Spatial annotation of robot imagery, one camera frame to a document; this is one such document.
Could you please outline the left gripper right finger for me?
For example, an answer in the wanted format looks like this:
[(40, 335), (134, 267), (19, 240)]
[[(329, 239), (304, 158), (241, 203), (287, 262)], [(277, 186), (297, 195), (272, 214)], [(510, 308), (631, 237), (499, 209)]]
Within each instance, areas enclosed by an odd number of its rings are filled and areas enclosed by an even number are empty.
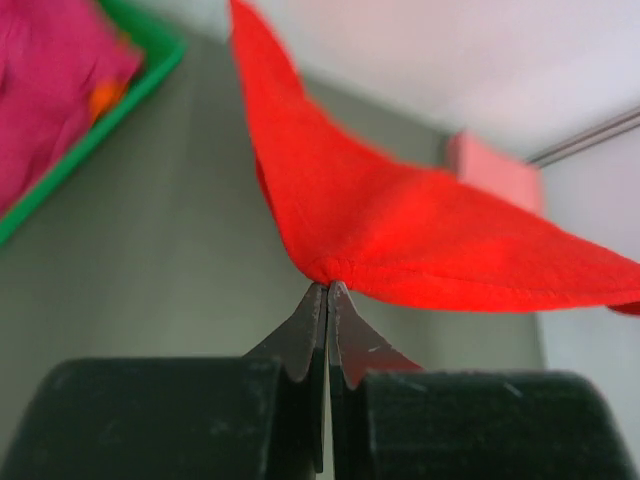
[(635, 479), (604, 398), (563, 371), (428, 371), (327, 293), (339, 479)]

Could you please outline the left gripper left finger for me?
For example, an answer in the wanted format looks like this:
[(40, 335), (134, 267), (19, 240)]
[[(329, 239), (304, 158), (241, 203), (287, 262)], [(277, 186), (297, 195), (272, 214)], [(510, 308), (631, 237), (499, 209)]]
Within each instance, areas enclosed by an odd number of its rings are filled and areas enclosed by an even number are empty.
[(5, 479), (313, 479), (323, 469), (327, 289), (235, 357), (84, 358), (29, 402)]

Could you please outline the red t shirt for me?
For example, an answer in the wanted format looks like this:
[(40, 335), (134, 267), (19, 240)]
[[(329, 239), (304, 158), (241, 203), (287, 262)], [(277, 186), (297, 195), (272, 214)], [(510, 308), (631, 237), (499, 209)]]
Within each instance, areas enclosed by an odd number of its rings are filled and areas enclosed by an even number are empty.
[(353, 138), (306, 94), (261, 15), (243, 1), (230, 13), (259, 185), (309, 279), (424, 309), (638, 313), (636, 262)]

